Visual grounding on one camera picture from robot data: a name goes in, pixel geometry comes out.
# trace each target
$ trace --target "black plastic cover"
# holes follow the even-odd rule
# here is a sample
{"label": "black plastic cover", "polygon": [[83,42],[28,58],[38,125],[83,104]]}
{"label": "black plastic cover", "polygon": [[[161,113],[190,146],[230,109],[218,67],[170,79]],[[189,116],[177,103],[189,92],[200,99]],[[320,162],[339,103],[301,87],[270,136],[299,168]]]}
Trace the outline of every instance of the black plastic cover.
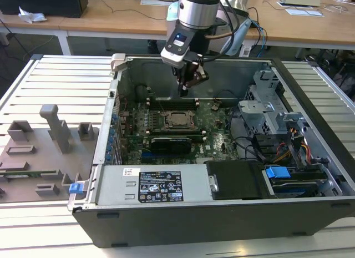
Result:
{"label": "black plastic cover", "polygon": [[271,199],[262,175],[264,165],[258,161],[208,161],[207,172],[217,181],[214,200]]}

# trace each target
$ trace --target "white paper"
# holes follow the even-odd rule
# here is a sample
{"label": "white paper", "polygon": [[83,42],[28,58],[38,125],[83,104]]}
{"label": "white paper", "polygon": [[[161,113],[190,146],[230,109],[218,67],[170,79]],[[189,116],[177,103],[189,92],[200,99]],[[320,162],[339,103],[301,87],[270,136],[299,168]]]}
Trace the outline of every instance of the white paper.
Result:
{"label": "white paper", "polygon": [[20,17],[20,19],[22,21],[28,22],[30,24],[32,24],[33,22],[40,22],[40,21],[46,21],[47,19],[45,18],[44,14],[42,13],[30,13],[27,12],[23,9],[21,9],[21,7],[18,7],[20,10],[20,13],[18,14],[18,16]]}
{"label": "white paper", "polygon": [[139,176],[140,168],[124,168],[123,176]]}
{"label": "white paper", "polygon": [[296,9],[286,9],[290,15],[296,16],[309,16],[309,17],[323,17],[323,14],[319,11],[305,11],[305,10],[296,10]]}

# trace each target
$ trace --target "computer case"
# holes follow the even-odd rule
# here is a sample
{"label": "computer case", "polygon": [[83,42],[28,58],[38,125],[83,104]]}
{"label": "computer case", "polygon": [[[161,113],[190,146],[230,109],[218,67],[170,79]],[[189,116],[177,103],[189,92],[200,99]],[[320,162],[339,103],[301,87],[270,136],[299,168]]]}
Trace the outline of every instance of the computer case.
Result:
{"label": "computer case", "polygon": [[87,5],[88,0],[0,0],[3,14],[18,14],[21,7],[32,13],[67,18],[80,18]]}

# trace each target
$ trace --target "slotted metal table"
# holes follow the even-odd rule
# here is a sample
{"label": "slotted metal table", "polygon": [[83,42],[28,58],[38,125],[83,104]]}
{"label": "slotted metal table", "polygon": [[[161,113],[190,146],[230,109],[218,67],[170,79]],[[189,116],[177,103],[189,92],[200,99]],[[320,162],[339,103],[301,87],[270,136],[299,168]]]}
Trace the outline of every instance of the slotted metal table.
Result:
{"label": "slotted metal table", "polygon": [[[284,64],[355,156],[354,104],[321,69],[303,62]],[[30,60],[0,100],[0,151],[9,139],[7,129],[13,120],[28,120],[32,128],[48,127],[38,114],[42,104],[58,104],[58,116],[69,127],[92,122],[99,128],[112,80],[110,71],[110,57],[44,55]],[[286,98],[297,111],[291,96],[286,94]],[[66,201],[16,207],[0,204],[0,256],[355,257],[354,217],[340,219],[314,236],[99,249],[66,205]]]}

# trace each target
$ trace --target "power supply label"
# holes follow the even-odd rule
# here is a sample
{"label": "power supply label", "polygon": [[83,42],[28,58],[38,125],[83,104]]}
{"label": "power supply label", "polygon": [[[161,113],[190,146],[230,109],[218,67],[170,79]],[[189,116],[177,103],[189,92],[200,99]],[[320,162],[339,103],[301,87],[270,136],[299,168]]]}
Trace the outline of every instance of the power supply label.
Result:
{"label": "power supply label", "polygon": [[181,172],[140,172],[138,200],[141,203],[184,201]]}

